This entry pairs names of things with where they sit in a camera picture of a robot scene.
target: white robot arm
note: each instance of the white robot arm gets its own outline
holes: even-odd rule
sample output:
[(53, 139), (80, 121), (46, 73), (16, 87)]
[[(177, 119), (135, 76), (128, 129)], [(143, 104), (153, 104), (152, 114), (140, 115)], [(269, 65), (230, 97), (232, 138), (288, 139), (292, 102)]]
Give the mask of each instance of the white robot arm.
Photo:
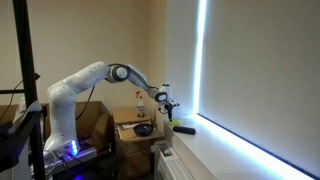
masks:
[(48, 88), (51, 135), (45, 143), (44, 155), (46, 152), (62, 156), (78, 154), (80, 146), (75, 127), (76, 96), (103, 79), (110, 83), (129, 80), (134, 85), (143, 88), (158, 103), (167, 100), (167, 92), (150, 86), (145, 76), (134, 66), (106, 65), (102, 61), (93, 63)]

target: spray bottle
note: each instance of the spray bottle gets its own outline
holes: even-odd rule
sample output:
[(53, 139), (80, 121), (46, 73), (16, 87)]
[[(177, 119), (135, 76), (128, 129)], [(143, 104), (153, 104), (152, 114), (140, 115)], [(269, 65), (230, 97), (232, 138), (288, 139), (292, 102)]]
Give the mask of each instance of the spray bottle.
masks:
[(145, 106), (143, 103), (142, 96), (140, 95), (140, 91), (136, 92), (136, 98), (139, 98), (138, 104), (137, 104), (137, 116), (138, 117), (144, 117), (145, 116)]

